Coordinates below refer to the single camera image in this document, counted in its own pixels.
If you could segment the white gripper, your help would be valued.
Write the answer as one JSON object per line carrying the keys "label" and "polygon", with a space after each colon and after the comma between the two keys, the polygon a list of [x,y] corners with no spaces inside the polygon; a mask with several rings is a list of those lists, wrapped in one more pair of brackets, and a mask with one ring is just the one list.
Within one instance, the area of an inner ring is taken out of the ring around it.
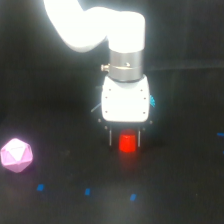
{"label": "white gripper", "polygon": [[[118,82],[106,76],[101,93],[102,118],[108,128],[115,125],[141,126],[150,114],[150,88],[146,75],[136,82]],[[138,130],[138,147],[141,147],[141,130]],[[112,129],[109,130],[112,146]]]}

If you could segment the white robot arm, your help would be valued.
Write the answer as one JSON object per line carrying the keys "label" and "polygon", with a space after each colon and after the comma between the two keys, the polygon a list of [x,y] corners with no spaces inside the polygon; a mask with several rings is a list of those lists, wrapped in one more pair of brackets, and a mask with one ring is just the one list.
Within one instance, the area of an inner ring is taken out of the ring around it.
{"label": "white robot arm", "polygon": [[105,7],[85,10],[79,0],[43,0],[49,20],[63,42],[73,51],[85,53],[108,43],[110,61],[99,107],[110,123],[140,126],[150,112],[150,88],[143,73],[145,18],[132,11]]}

